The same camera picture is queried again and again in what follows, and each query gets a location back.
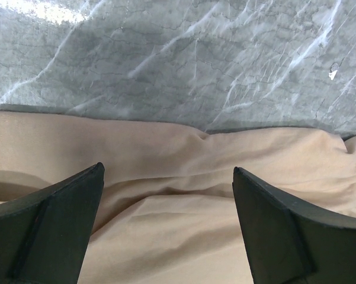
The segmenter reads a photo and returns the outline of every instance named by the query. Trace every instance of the gray marble surface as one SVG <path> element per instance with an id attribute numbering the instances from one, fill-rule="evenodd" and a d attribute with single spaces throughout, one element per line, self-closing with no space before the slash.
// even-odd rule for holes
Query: gray marble surface
<path id="1" fill-rule="evenodd" d="M 356 134 L 356 0 L 0 0 L 0 109 Z"/>

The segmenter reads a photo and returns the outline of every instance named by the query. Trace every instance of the white vein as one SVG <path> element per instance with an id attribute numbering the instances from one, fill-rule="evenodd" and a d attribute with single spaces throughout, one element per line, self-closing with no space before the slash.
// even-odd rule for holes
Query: white vein
<path id="1" fill-rule="evenodd" d="M 356 6 L 356 3 L 355 5 L 353 6 L 353 8 L 351 8 L 351 10 L 349 11 L 349 13 L 347 13 L 346 15 L 346 19 L 342 22 L 342 24 L 338 27 L 338 29 L 336 30 L 335 34 L 338 33 L 338 31 L 342 28 L 342 26 L 346 23 L 346 21 L 348 20 L 349 18 L 349 14 L 351 13 L 351 11 L 353 11 L 353 9 L 355 8 Z"/>
<path id="2" fill-rule="evenodd" d="M 258 14 L 258 16 L 261 15 L 261 11 L 262 11 L 263 8 L 265 8 L 265 6 L 266 6 L 266 4 L 262 4 L 262 5 L 259 7 L 258 10 L 254 11 L 254 12 L 245 20 L 245 22 L 243 22 L 243 24 L 246 25 L 248 22 L 250 22 L 251 19 L 253 19 L 253 17 L 254 17 L 256 14 Z"/>
<path id="3" fill-rule="evenodd" d="M 228 23 L 226 25 L 224 25 L 224 27 L 221 30 L 221 33 L 224 32 L 225 30 L 227 30 L 228 28 L 233 28 L 233 27 L 239 27 L 239 22 L 242 21 L 243 18 L 248 16 L 248 10 L 249 10 L 249 3 L 250 0 L 248 0 L 246 2 L 245 7 L 243 8 L 242 12 L 238 14 L 238 16 L 233 20 L 228 20 Z"/>
<path id="4" fill-rule="evenodd" d="M 191 1 L 191 3 L 189 4 L 187 10 L 185 10 L 185 13 L 184 13 L 184 15 L 183 15 L 183 28 L 184 28 L 184 24 L 185 24 L 185 17 L 187 16 L 187 14 L 188 14 L 188 12 L 189 12 L 189 10 L 190 10 L 190 8 L 191 8 L 191 5 L 192 5 L 193 3 L 194 3 L 194 0 Z"/>
<path id="5" fill-rule="evenodd" d="M 275 2 L 275 0 L 270 0 L 270 3 L 268 4 L 266 11 L 268 11 L 271 8 L 271 6 L 273 5 L 274 2 Z"/>
<path id="6" fill-rule="evenodd" d="M 309 4 L 310 4 L 310 1 L 308 1 L 308 2 L 304 5 L 304 7 L 303 7 L 302 9 L 300 9 L 300 10 L 296 13 L 296 17 L 300 16 L 300 15 L 302 14 L 302 12 L 304 12 L 304 11 L 307 9 L 307 7 L 308 7 Z"/>
<path id="7" fill-rule="evenodd" d="M 252 104 L 254 104 L 254 102 L 243 102 L 241 104 L 232 105 L 232 106 L 224 109 L 224 112 L 230 113 L 232 111 L 235 111 L 236 109 L 247 108 L 247 107 L 251 106 Z"/>
<path id="8" fill-rule="evenodd" d="M 105 95 L 97 96 L 96 98 L 90 99 L 90 100 L 85 101 L 85 102 L 83 102 L 83 103 L 81 103 L 81 104 L 79 104 L 79 105 L 76 105 L 75 107 L 70 108 L 69 110 L 67 110 L 66 113 L 68 114 L 68 113 L 74 112 L 74 111 L 80 113 L 84 108 L 88 107 L 88 106 L 91 105 L 93 102 L 95 102 L 95 101 L 101 99 L 101 98 L 104 97 L 104 96 L 105 96 Z"/>
<path id="9" fill-rule="evenodd" d="M 286 46 L 284 47 L 284 50 L 283 50 L 282 54 L 280 55 L 280 57 L 279 57 L 279 59 L 278 59 L 278 62 L 280 62 L 280 60 L 282 59 L 284 53 L 286 52 L 286 48 L 287 48 L 287 44 L 286 44 Z M 276 77 L 277 77 L 277 75 L 279 74 L 280 69 L 282 69 L 282 68 L 284 67 L 284 64 L 286 63 L 286 61 L 287 61 L 288 59 L 289 59 L 289 57 L 286 57 L 286 59 L 284 59 L 283 63 L 281 64 L 281 66 L 279 66 L 278 69 L 277 69 L 277 71 L 275 72 L 275 74 L 274 74 L 274 75 L 275 75 L 274 83 L 276 83 L 276 81 L 277 81 L 277 80 L 276 80 Z M 271 78 L 272 74 L 274 73 L 275 67 L 277 67 L 277 66 L 278 66 L 278 64 L 275 64 L 275 65 L 274 65 L 273 69 L 271 70 L 270 75 L 268 75 L 267 82 L 270 82 L 270 78 Z M 265 69 L 265 73 L 264 73 L 264 75 L 263 75 L 263 78 L 265 77 L 266 72 L 267 72 L 267 68 Z"/>
<path id="10" fill-rule="evenodd" d="M 299 98 L 299 94 L 298 93 L 295 93 L 292 97 L 291 97 L 291 105 L 295 105 L 296 104 L 296 101 L 297 99 Z"/>
<path id="11" fill-rule="evenodd" d="M 147 64 L 157 55 L 167 51 L 171 46 L 173 46 L 178 40 L 182 39 L 182 38 L 186 38 L 186 37 L 190 37 L 195 33 L 195 30 L 200 27 L 201 25 L 203 25 L 204 23 L 206 23 L 210 17 L 212 16 L 213 12 L 217 9 L 217 7 L 219 6 L 219 2 L 216 3 L 205 15 L 203 18 L 201 18 L 199 21 L 195 22 L 195 24 L 192 24 L 188 27 L 188 29 L 174 37 L 172 40 L 170 40 L 168 43 L 166 43 L 162 49 L 157 52 L 157 53 L 152 53 L 150 56 L 148 56 L 147 58 L 145 58 L 136 68 L 134 68 L 132 71 L 130 71 L 128 73 L 128 78 L 134 78 L 135 76 L 138 75 L 139 72 L 141 72 L 146 66 Z"/>
<path id="12" fill-rule="evenodd" d="M 91 18 L 96 10 L 105 2 L 106 0 L 100 0 L 99 3 L 97 3 L 93 9 L 91 10 L 91 12 L 88 15 L 88 18 Z M 86 1 L 83 6 L 79 9 L 79 11 L 83 10 L 86 8 L 86 6 L 89 4 L 89 1 Z M 56 58 L 58 57 L 60 51 L 63 49 L 63 47 L 65 46 L 65 44 L 67 43 L 67 41 L 70 39 L 70 36 L 72 35 L 72 33 L 81 25 L 81 22 L 77 22 L 75 25 L 73 25 L 72 29 L 70 30 L 70 32 L 68 32 L 67 36 L 62 40 L 62 42 L 59 44 L 53 58 L 48 62 L 48 64 L 46 65 L 46 67 L 44 69 L 41 70 L 40 73 L 38 73 L 36 76 L 27 79 L 25 81 L 22 82 L 17 82 L 15 83 L 10 90 L 8 90 L 5 94 L 3 94 L 0 97 L 0 104 L 5 104 L 6 102 L 8 102 L 9 98 L 11 97 L 11 95 L 20 87 L 27 85 L 29 83 L 33 83 L 36 80 L 38 80 L 42 75 L 44 75 L 50 68 L 51 66 L 54 64 Z"/>
<path id="13" fill-rule="evenodd" d="M 282 74 L 282 76 L 276 80 L 273 84 L 272 87 L 270 89 L 270 91 L 264 95 L 262 98 L 267 98 L 268 96 L 270 96 L 277 87 L 279 87 L 283 81 L 286 79 L 286 77 L 288 76 L 288 74 L 291 73 L 291 71 L 299 64 L 301 63 L 307 56 L 311 55 L 313 53 L 313 51 L 319 46 L 319 44 L 323 44 L 324 46 L 327 45 L 328 43 L 328 34 L 332 31 L 333 29 L 333 25 L 334 25 L 334 19 L 336 17 L 336 14 L 338 12 L 338 8 L 341 4 L 342 0 L 337 0 L 328 20 L 324 23 L 324 30 L 320 33 L 320 35 L 318 37 L 316 37 L 312 43 L 307 47 L 307 49 L 298 57 L 296 57 L 295 59 L 293 59 L 290 63 L 290 65 L 287 67 L 286 71 Z"/>
<path id="14" fill-rule="evenodd" d="M 259 92 L 260 90 L 261 90 L 261 86 L 260 86 L 260 83 L 258 83 L 257 87 L 254 89 L 254 93 L 252 95 L 252 99 L 254 99 L 256 93 Z"/>
<path id="15" fill-rule="evenodd" d="M 241 77 L 243 73 L 240 73 L 237 77 L 235 77 L 235 79 L 232 81 L 232 83 L 230 83 L 230 89 L 226 95 L 226 99 L 225 99 L 225 103 L 222 107 L 222 109 L 227 105 L 227 103 L 229 102 L 229 99 L 230 99 L 230 95 L 232 94 L 234 88 L 237 86 L 237 82 L 238 82 L 238 79 Z"/>
<path id="16" fill-rule="evenodd" d="M 194 54 L 195 54 L 195 70 L 194 70 L 194 76 L 191 80 L 195 80 L 196 79 L 196 72 L 197 72 L 197 42 L 199 41 L 199 39 L 197 38 L 195 41 L 195 50 L 194 50 Z"/>
<path id="17" fill-rule="evenodd" d="M 331 112 L 334 109 L 334 106 L 337 104 L 337 102 L 346 94 L 349 92 L 351 84 L 353 83 L 354 79 L 356 78 L 356 74 L 345 84 L 345 86 L 341 90 L 340 96 L 336 98 L 336 100 L 330 105 L 328 108 L 328 112 Z"/>

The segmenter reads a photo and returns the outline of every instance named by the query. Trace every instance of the marble veining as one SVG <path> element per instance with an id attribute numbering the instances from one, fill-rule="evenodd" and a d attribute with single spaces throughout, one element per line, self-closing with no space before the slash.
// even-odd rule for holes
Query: marble veining
<path id="1" fill-rule="evenodd" d="M 0 0 L 0 109 L 356 134 L 356 0 Z"/>

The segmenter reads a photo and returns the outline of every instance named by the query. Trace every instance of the wrinkled fabric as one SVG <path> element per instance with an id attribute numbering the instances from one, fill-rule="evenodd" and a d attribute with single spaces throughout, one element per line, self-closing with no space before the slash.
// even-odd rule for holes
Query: wrinkled fabric
<path id="1" fill-rule="evenodd" d="M 0 202 L 102 162 L 80 284 L 252 284 L 233 168 L 356 217 L 356 137 L 271 128 L 208 135 L 165 123 L 0 112 Z"/>

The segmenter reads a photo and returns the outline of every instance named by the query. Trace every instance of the beige fabric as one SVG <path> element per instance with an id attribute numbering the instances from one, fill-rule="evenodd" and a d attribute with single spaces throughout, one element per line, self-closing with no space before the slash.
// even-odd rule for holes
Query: beige fabric
<path id="1" fill-rule="evenodd" d="M 79 279 L 245 283 L 232 173 L 244 167 L 356 216 L 356 137 L 304 128 L 207 135 L 163 123 L 0 112 L 0 201 L 103 162 L 105 189 Z"/>

